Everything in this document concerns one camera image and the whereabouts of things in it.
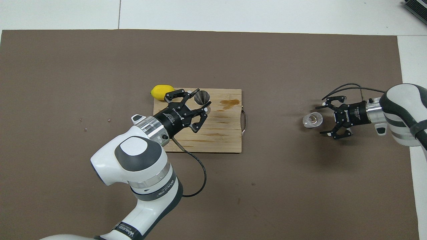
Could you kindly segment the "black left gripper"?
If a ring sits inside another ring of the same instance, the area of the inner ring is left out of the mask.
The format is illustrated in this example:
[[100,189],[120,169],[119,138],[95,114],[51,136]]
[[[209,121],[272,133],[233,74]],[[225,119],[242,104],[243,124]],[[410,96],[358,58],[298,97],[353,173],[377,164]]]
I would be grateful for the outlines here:
[[[208,101],[201,108],[191,110],[186,105],[186,102],[194,97],[198,91],[200,91],[199,88],[190,93],[184,89],[178,89],[165,94],[164,100],[168,103],[168,106],[157,114],[154,114],[153,117],[166,129],[168,138],[174,138],[175,135],[185,128],[190,128],[194,133],[197,133],[201,129],[207,119],[208,107],[212,102]],[[173,102],[176,98],[182,98],[182,100],[180,102]],[[200,120],[192,123],[192,119],[198,116]]]

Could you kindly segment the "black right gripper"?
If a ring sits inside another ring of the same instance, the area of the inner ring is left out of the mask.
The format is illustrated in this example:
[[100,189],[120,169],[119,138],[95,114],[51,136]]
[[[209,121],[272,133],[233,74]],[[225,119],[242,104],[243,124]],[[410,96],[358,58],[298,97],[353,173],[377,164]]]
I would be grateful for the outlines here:
[[352,126],[371,124],[371,120],[367,114],[367,102],[361,101],[354,104],[345,104],[347,97],[340,95],[327,97],[325,102],[315,109],[329,108],[334,113],[335,126],[328,131],[319,132],[320,135],[325,135],[334,140],[348,138],[353,135]]

